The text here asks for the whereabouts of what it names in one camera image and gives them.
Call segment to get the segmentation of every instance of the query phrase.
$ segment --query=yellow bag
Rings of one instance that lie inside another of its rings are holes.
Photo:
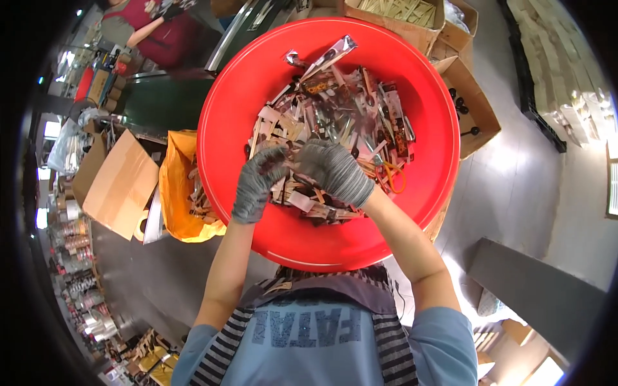
[[[184,130],[167,132],[167,155],[159,170],[161,211],[167,231],[185,243],[201,243],[214,236],[226,233],[221,220],[207,224],[189,214],[191,203],[187,199],[193,193],[193,182],[187,174],[197,148],[197,132]]]

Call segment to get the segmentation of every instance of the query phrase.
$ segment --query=worker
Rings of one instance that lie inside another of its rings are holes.
[[[137,47],[160,69],[203,67],[221,33],[195,20],[179,3],[161,0],[96,0],[104,11],[103,38]]]
[[[289,173],[285,153],[268,148],[242,167],[172,385],[476,385],[472,328],[440,254],[341,145],[308,141],[298,171],[375,223],[412,283],[412,327],[380,263],[334,275],[280,267],[241,299],[255,223]]]

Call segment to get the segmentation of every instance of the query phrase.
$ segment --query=gray floor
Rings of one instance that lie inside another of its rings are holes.
[[[502,133],[462,162],[451,206],[436,247],[453,267],[463,296],[476,306],[480,287],[464,275],[471,246],[489,237],[541,258],[549,245],[562,161],[541,132],[519,111],[517,79],[507,28],[495,1],[467,0],[479,12],[474,74],[502,126]],[[189,245],[168,238],[142,246],[93,224],[95,253],[112,312],[121,332],[151,325],[179,343],[192,324],[219,239]],[[386,261],[400,282],[403,322],[412,320],[412,292],[394,260]],[[252,254],[247,282],[274,273],[275,264]]]

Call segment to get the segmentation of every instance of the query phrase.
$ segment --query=gray work glove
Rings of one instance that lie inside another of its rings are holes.
[[[296,157],[298,171],[318,182],[329,195],[362,207],[375,183],[363,173],[345,147],[323,140],[309,140]]]
[[[255,154],[240,171],[232,218],[241,224],[254,224],[262,218],[273,185],[289,173],[283,166],[286,147],[267,148]]]

